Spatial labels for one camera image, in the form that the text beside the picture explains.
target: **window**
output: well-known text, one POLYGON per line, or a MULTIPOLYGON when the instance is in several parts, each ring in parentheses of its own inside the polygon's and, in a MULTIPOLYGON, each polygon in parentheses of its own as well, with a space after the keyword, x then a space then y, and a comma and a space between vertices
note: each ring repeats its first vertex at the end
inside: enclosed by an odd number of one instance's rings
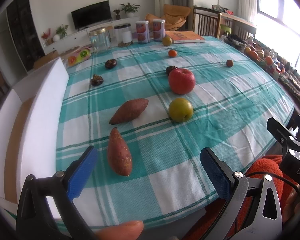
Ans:
POLYGON ((256 39, 292 65, 300 54, 300 9, 294 0, 258 0, 256 39))

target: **green chair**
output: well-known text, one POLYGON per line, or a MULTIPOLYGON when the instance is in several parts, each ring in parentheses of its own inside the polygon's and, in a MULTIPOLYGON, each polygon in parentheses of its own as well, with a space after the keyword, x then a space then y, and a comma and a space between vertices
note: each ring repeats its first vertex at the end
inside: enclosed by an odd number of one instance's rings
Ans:
POLYGON ((224 30, 226 33, 226 35, 229 35, 231 34, 231 28, 227 25, 224 25, 224 24, 220 24, 220 29, 221 30, 224 30))

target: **metal screw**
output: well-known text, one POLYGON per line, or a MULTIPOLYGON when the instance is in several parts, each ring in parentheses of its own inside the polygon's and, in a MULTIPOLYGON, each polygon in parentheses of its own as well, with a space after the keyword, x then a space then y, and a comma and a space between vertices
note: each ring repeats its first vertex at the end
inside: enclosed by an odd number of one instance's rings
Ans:
POLYGON ((266 174, 266 175, 265 175, 265 179, 271 181, 271 180, 272 180, 272 177, 271 177, 269 174, 266 174))
POLYGON ((57 171, 56 172, 56 177, 61 178, 65 174, 64 171, 57 171))
POLYGON ((242 178, 242 177, 243 177, 243 174, 242 174, 241 171, 236 171, 236 172, 234 173, 234 175, 235 175, 237 178, 242 178))
POLYGON ((290 153, 291 155, 293 155, 293 156, 296 155, 296 153, 294 152, 294 150, 291 150, 291 149, 289 150, 289 153, 290 153))
POLYGON ((26 180, 33 180, 33 178, 34 178, 34 176, 32 174, 30 174, 26 177, 26 180))

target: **canned food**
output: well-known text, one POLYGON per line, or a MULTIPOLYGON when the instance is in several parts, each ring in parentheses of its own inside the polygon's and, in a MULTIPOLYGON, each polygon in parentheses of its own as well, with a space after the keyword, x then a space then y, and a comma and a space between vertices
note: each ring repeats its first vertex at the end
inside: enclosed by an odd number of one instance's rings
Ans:
POLYGON ((165 36, 164 29, 165 20, 162 19, 154 19, 153 20, 153 40, 154 41, 162 41, 162 38, 165 36))
POLYGON ((149 22, 136 21, 136 28, 138 34, 138 43, 148 43, 150 41, 149 22))

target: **white vase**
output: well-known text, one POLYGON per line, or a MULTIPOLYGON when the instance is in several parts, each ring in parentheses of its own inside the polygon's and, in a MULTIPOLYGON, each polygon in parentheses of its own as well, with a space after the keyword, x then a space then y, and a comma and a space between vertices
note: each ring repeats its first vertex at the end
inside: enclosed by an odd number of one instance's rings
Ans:
POLYGON ((53 42, 59 41, 60 40, 59 34, 54 35, 53 38, 52 38, 52 40, 53 40, 53 42))
POLYGON ((128 17, 128 18, 132 18, 133 16, 134 16, 134 13, 133 13, 133 12, 127 13, 127 17, 128 17))

